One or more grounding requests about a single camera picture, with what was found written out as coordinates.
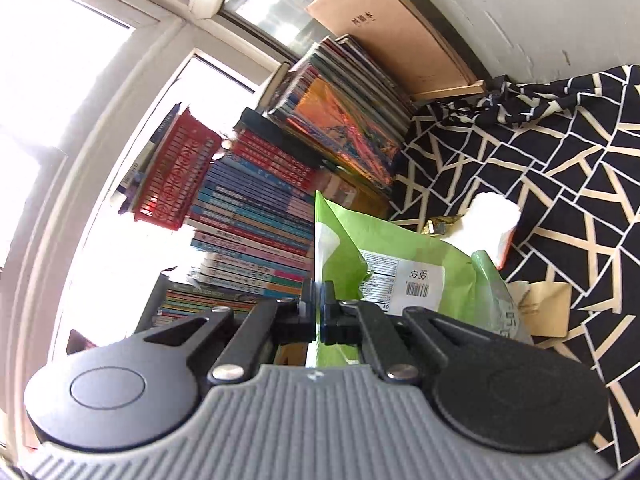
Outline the green plastic snack bag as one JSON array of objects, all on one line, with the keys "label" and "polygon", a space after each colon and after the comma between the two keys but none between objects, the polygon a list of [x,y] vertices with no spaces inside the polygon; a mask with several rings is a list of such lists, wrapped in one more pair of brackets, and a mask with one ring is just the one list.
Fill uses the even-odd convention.
[{"label": "green plastic snack bag", "polygon": [[314,198],[314,278],[338,300],[364,300],[389,315],[421,307],[530,344],[506,283],[487,252],[467,255],[444,240],[411,232]]}]

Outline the row of leaning green books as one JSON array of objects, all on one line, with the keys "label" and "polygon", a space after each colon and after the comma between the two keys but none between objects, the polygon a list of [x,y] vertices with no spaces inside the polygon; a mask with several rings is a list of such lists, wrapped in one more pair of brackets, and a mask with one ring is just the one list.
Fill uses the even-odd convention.
[{"label": "row of leaning green books", "polygon": [[259,296],[246,292],[205,286],[193,278],[173,280],[168,273],[161,273],[134,332],[141,333],[214,307],[229,307],[234,312],[246,313],[259,300]]}]

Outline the row of blue red books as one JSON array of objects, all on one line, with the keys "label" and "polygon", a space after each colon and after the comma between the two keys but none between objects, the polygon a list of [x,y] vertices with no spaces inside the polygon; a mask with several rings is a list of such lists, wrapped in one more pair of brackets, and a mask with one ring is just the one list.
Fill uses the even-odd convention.
[{"label": "row of blue red books", "polygon": [[194,231],[190,277],[244,294],[297,295],[312,271],[322,157],[250,108],[234,133],[186,216]]}]

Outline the row of colourful comic books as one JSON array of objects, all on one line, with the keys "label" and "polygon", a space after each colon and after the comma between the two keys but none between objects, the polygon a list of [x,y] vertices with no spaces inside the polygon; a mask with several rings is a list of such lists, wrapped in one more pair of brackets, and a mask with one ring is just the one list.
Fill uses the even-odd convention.
[{"label": "row of colourful comic books", "polygon": [[286,74],[268,115],[388,194],[416,108],[352,35],[326,37]]}]

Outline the small white lidded jar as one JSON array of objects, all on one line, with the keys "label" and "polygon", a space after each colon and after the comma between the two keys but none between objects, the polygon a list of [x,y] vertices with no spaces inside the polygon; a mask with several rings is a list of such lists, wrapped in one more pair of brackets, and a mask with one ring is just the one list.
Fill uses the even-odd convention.
[{"label": "small white lidded jar", "polygon": [[368,196],[356,185],[349,183],[334,172],[321,169],[317,177],[318,190],[327,200],[340,206],[367,214],[369,212]]}]

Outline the red plastic basket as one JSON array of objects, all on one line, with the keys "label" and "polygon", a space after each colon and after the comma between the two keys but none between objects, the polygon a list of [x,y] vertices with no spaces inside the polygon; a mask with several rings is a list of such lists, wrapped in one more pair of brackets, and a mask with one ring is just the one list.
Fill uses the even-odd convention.
[{"label": "red plastic basket", "polygon": [[178,230],[221,145],[222,137],[218,133],[180,106],[128,211],[134,220]]}]

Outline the blue box in basket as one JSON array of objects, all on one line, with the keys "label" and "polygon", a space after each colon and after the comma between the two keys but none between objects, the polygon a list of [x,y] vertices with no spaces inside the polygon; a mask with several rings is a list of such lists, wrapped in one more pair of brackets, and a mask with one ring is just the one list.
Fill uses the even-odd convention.
[{"label": "blue box in basket", "polygon": [[145,146],[142,148],[142,151],[134,160],[134,163],[125,174],[125,177],[120,181],[117,187],[117,192],[119,192],[119,194],[122,194],[122,196],[124,196],[124,199],[119,206],[119,214],[126,214],[126,212],[130,211],[130,209],[132,208],[132,205],[134,204],[134,198],[137,195],[138,188],[145,176],[151,159],[156,149],[160,145],[160,142],[162,142],[163,137],[170,129],[170,126],[177,117],[180,106],[181,103],[178,102],[173,107],[171,107],[170,111],[154,130],[148,142],[145,143]]}]

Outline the brown paper piece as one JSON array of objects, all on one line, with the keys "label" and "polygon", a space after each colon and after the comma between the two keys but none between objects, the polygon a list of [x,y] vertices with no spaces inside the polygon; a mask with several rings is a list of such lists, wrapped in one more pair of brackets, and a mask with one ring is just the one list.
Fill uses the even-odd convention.
[{"label": "brown paper piece", "polygon": [[506,288],[530,336],[561,338],[568,332],[572,286],[564,282],[517,281]]}]

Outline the black white patterned cloth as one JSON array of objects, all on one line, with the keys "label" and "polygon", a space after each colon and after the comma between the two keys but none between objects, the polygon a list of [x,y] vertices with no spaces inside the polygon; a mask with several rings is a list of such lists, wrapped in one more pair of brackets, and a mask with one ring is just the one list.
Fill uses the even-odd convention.
[{"label": "black white patterned cloth", "polygon": [[585,363],[610,394],[594,445],[639,460],[639,69],[551,84],[495,80],[488,96],[425,105],[400,153],[393,222],[413,231],[483,192],[520,207],[502,276],[570,288],[565,336],[542,348]]}]

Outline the brown kraft sketchbook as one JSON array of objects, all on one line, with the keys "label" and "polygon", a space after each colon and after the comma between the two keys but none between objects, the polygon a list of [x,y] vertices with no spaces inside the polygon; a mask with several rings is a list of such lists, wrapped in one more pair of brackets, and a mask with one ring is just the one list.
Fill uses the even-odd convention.
[{"label": "brown kraft sketchbook", "polygon": [[484,80],[410,0],[314,0],[307,12],[355,38],[416,101],[485,92]]}]

